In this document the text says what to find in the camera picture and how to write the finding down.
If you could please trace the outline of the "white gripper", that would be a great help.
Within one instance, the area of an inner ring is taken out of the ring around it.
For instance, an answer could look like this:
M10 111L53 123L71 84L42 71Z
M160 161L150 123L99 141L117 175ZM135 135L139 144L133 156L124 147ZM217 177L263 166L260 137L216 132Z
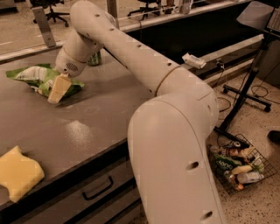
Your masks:
M52 104L59 103L67 90L72 85L72 82L68 75L71 77L80 75L86 65L87 64L85 62L79 62L78 60L70 57L65 49L61 48L55 60L54 67L54 69L59 72L60 75L54 79L52 90L48 96L47 101Z

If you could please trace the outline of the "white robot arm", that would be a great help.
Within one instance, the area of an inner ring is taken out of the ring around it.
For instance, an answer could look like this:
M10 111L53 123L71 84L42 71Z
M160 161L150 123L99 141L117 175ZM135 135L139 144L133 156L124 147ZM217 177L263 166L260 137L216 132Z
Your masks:
M216 93L171 59L132 38L88 0L70 10L73 31L55 68L72 77L109 51L152 93L129 121L129 158L149 224L227 224L207 158L219 116Z

